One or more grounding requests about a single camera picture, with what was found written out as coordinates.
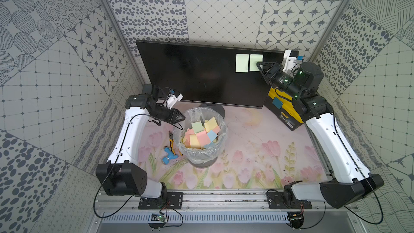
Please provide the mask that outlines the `pale yellow sticky note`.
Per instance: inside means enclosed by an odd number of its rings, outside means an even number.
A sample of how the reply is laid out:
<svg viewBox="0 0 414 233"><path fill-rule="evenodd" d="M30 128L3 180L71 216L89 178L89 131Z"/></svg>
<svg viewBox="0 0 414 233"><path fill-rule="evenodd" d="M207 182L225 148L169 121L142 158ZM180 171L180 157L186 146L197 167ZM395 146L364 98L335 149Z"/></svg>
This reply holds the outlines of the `pale yellow sticky note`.
<svg viewBox="0 0 414 233"><path fill-rule="evenodd" d="M218 126L215 117L212 117L210 120L206 120L204 123L204 128L206 132L210 132Z"/></svg>

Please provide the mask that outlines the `pale green sticky note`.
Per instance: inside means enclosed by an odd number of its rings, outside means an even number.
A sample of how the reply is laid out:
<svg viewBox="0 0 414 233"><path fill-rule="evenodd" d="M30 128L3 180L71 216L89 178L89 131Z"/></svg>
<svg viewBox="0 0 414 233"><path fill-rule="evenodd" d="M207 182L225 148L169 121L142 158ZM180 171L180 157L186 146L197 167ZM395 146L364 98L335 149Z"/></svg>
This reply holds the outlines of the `pale green sticky note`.
<svg viewBox="0 0 414 233"><path fill-rule="evenodd" d="M236 73L249 72L249 54L236 54Z"/></svg>

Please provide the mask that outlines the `blue plastic tool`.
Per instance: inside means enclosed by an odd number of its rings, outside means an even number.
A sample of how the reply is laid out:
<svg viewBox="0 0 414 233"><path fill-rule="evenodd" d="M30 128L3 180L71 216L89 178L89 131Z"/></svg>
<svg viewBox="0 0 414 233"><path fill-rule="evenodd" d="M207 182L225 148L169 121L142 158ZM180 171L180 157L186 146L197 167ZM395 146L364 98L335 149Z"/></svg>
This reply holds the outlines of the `blue plastic tool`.
<svg viewBox="0 0 414 233"><path fill-rule="evenodd" d="M162 162L164 165L169 164L171 160L175 160L179 157L169 147L165 147L164 151L166 152L166 156L162 158Z"/></svg>

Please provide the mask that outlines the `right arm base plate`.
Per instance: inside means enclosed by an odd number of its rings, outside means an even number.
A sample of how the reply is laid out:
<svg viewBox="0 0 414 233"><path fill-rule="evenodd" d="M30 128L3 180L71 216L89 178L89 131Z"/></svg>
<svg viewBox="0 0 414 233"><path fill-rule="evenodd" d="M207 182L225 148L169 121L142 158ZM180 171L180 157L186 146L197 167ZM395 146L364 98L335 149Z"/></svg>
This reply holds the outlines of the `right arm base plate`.
<svg viewBox="0 0 414 233"><path fill-rule="evenodd" d="M266 198L270 209L312 209L312 204L307 200L297 200L289 192L279 192L270 189L266 192Z"/></svg>

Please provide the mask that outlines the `yellow black pliers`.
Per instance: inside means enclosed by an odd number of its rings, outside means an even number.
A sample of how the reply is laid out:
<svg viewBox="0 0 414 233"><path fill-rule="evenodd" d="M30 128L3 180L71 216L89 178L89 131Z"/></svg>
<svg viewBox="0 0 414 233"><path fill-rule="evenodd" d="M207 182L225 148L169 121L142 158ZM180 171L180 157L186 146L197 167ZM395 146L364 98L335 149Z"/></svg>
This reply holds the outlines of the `yellow black pliers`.
<svg viewBox="0 0 414 233"><path fill-rule="evenodd" d="M175 151L174 151L174 137L173 137L173 133L171 131L169 131L169 148L171 150L171 152L175 155Z"/></svg>

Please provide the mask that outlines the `aluminium mounting rail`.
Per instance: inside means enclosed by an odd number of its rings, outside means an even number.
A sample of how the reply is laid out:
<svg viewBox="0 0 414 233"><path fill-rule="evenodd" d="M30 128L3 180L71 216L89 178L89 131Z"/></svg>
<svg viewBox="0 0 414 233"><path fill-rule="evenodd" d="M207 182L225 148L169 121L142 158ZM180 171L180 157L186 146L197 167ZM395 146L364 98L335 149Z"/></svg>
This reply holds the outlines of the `aluminium mounting rail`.
<svg viewBox="0 0 414 233"><path fill-rule="evenodd" d="M187 211L269 211L266 190L181 190L183 193L180 212ZM106 213L138 212L139 197L108 196L103 191L94 201L96 211Z"/></svg>

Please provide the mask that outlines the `yellow black toolbox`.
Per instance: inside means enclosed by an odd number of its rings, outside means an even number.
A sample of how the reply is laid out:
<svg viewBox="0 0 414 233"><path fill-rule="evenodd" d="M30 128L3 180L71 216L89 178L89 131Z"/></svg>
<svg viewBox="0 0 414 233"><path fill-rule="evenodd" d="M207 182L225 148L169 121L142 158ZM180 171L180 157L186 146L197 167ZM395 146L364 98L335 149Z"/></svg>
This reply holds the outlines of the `yellow black toolbox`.
<svg viewBox="0 0 414 233"><path fill-rule="evenodd" d="M277 88L270 88L264 106L291 131L304 124L304 120L293 107L293 98Z"/></svg>

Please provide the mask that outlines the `pink sticky note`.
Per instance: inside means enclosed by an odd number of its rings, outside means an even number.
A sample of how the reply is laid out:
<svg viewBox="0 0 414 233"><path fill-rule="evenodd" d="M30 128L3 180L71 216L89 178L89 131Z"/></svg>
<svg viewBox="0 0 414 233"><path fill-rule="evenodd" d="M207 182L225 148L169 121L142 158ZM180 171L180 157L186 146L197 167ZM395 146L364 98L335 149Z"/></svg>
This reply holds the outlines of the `pink sticky note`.
<svg viewBox="0 0 414 233"><path fill-rule="evenodd" d="M211 143L211 140L206 131L201 131L199 133L196 133L196 137L201 147L204 147L205 145L208 145Z"/></svg>

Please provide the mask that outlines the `left circuit board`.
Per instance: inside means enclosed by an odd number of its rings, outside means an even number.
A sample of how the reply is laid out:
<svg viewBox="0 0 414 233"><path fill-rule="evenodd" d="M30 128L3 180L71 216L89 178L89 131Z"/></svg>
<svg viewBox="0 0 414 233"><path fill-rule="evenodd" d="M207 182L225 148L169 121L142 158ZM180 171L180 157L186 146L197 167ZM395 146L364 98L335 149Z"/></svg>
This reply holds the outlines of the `left circuit board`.
<svg viewBox="0 0 414 233"><path fill-rule="evenodd" d="M152 213L151 218L149 219L148 225L152 230L159 230L166 226L168 223L168 218L161 213Z"/></svg>

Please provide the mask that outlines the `yellow note in bin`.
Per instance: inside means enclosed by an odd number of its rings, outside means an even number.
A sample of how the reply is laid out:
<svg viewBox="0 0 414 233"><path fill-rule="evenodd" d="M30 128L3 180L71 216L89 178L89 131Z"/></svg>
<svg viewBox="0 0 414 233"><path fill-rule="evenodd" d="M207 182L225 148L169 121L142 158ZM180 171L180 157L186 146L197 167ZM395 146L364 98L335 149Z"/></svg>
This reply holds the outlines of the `yellow note in bin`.
<svg viewBox="0 0 414 233"><path fill-rule="evenodd" d="M201 145L198 141L198 137L196 134L189 135L190 147L191 148L201 148Z"/></svg>

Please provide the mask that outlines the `circuit board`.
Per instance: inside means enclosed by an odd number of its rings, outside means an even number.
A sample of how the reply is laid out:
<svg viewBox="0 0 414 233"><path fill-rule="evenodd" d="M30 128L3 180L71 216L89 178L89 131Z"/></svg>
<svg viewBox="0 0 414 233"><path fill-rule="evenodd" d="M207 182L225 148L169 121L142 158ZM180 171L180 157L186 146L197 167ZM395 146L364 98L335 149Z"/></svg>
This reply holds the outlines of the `circuit board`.
<svg viewBox="0 0 414 233"><path fill-rule="evenodd" d="M149 219L148 225L152 230L159 230L166 226L168 223L168 218L161 213L152 213L151 218Z"/></svg>
<svg viewBox="0 0 414 233"><path fill-rule="evenodd" d="M287 213L289 222L287 225L292 229L300 229L304 224L304 215L301 213Z"/></svg>

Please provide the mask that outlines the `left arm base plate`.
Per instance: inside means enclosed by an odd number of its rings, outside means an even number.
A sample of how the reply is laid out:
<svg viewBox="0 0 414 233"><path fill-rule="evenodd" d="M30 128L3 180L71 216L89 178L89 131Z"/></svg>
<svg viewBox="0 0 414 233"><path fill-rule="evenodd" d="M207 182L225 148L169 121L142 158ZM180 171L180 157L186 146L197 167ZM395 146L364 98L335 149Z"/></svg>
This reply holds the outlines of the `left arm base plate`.
<svg viewBox="0 0 414 233"><path fill-rule="evenodd" d="M139 210L181 209L183 195L183 192L165 192L158 198L142 197L139 203Z"/></svg>

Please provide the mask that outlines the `light blue sticky note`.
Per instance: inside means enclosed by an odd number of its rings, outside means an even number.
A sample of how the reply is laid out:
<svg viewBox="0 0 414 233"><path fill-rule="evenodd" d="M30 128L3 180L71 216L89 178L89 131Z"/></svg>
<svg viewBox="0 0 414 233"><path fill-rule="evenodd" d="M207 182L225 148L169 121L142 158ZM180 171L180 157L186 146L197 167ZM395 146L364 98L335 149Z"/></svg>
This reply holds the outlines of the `light blue sticky note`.
<svg viewBox="0 0 414 233"><path fill-rule="evenodd" d="M210 130L207 133L207 136L209 137L210 141L213 142L217 138L217 133L214 132L213 130Z"/></svg>

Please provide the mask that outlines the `black flat monitor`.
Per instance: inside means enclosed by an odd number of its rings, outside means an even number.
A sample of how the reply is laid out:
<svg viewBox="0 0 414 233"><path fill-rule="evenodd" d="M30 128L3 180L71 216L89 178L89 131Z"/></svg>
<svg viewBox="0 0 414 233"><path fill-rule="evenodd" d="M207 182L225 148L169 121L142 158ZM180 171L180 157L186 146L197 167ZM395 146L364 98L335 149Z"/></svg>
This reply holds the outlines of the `black flat monitor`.
<svg viewBox="0 0 414 233"><path fill-rule="evenodd" d="M282 63L282 51L136 41L150 82L178 90L185 101L262 108L270 90L258 71L241 71L237 57Z"/></svg>

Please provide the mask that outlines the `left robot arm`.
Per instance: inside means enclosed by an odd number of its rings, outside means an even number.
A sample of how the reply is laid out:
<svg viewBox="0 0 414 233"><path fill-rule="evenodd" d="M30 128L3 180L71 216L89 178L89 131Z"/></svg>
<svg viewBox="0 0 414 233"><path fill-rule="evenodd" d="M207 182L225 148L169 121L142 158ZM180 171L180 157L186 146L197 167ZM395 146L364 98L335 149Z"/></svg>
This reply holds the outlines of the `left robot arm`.
<svg viewBox="0 0 414 233"><path fill-rule="evenodd" d="M163 102L158 102L162 90L154 84L145 84L139 95L126 100L124 123L113 152L104 164L99 164L96 176L109 196L139 196L165 200L167 189L162 182L151 180L138 166L139 144L146 124L178 124L184 115L174 105L181 101L180 91L170 89Z"/></svg>

